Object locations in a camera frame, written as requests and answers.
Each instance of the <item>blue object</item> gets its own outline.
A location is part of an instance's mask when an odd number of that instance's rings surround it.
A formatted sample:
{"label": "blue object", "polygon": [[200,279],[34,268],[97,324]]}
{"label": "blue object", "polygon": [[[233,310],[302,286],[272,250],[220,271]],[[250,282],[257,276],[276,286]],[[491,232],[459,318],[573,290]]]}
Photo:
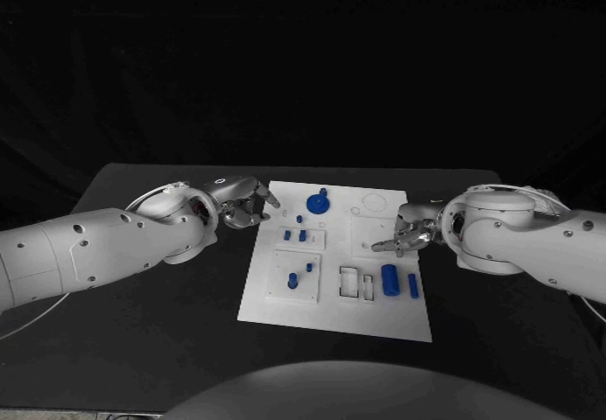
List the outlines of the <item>blue object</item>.
{"label": "blue object", "polygon": [[384,295],[397,296],[400,294],[400,285],[399,285],[399,272],[396,271],[396,265],[386,264],[381,267],[381,278],[383,278]]}
{"label": "blue object", "polygon": [[322,188],[319,194],[315,194],[308,198],[308,210],[314,214],[324,214],[329,210],[331,202],[327,195],[327,188]]}
{"label": "blue object", "polygon": [[409,274],[409,286],[410,286],[410,297],[413,299],[419,299],[420,290],[418,289],[418,276],[415,274]]}
{"label": "blue object", "polygon": [[298,286],[299,286],[298,274],[291,273],[291,274],[288,275],[288,287],[289,287],[291,289],[296,289],[296,288],[298,288]]}

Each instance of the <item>black backdrop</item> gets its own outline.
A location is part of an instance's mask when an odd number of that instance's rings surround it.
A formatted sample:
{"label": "black backdrop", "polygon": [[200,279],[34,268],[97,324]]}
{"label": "black backdrop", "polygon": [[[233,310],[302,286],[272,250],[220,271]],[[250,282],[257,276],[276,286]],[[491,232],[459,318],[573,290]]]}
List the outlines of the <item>black backdrop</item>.
{"label": "black backdrop", "polygon": [[2,229],[68,214],[109,162],[490,169],[606,211],[601,2],[21,3]]}

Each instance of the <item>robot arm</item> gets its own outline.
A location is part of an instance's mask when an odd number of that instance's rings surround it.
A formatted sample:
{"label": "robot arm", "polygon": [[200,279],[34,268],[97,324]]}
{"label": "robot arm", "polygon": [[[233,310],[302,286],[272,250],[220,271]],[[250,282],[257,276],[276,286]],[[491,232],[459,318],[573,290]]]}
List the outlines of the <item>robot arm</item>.
{"label": "robot arm", "polygon": [[220,218],[237,229],[269,219],[253,214],[256,195],[280,207],[252,177],[158,190],[129,211],[109,208],[0,232],[0,312],[113,283],[161,261],[188,261],[217,242]]}
{"label": "robot arm", "polygon": [[464,269],[498,276],[526,271],[550,287],[606,303],[606,214],[537,209],[527,194],[491,189],[469,190],[446,206],[405,204],[394,239],[373,250],[403,256],[436,242],[455,251]]}

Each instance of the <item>blue cylinder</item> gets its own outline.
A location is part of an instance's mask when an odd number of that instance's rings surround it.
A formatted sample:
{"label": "blue cylinder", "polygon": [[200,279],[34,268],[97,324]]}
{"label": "blue cylinder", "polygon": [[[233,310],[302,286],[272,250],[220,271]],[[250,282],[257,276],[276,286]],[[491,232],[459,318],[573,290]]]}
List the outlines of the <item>blue cylinder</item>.
{"label": "blue cylinder", "polygon": [[329,199],[327,198],[327,195],[328,195],[327,188],[322,188],[319,190],[319,194],[314,194],[308,198],[308,210],[314,214],[324,214],[329,210],[331,202],[329,202]]}
{"label": "blue cylinder", "polygon": [[410,286],[410,297],[413,299],[419,299],[420,290],[418,288],[418,276],[413,273],[409,274],[409,286]]}
{"label": "blue cylinder", "polygon": [[291,289],[296,289],[299,286],[299,281],[298,281],[298,274],[296,273],[291,273],[288,275],[288,287]]}
{"label": "blue cylinder", "polygon": [[396,265],[386,264],[381,267],[383,293],[386,296],[397,296],[400,294],[399,272]]}

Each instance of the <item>black table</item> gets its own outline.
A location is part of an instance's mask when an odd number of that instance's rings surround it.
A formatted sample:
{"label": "black table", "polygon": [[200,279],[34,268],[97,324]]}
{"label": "black table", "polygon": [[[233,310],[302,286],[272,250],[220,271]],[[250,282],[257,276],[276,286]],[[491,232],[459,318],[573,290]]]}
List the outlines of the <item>black table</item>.
{"label": "black table", "polygon": [[[168,182],[201,186],[227,174],[406,190],[410,201],[451,200],[500,182],[497,173],[474,170],[110,164],[74,212],[126,208]],[[257,228],[221,226],[217,236],[192,261],[78,292],[0,341],[0,406],[164,412],[244,373],[335,359],[438,370],[572,417],[606,418],[606,360],[566,293],[529,275],[461,269],[439,245],[420,251],[432,344],[262,325],[237,321]]]}

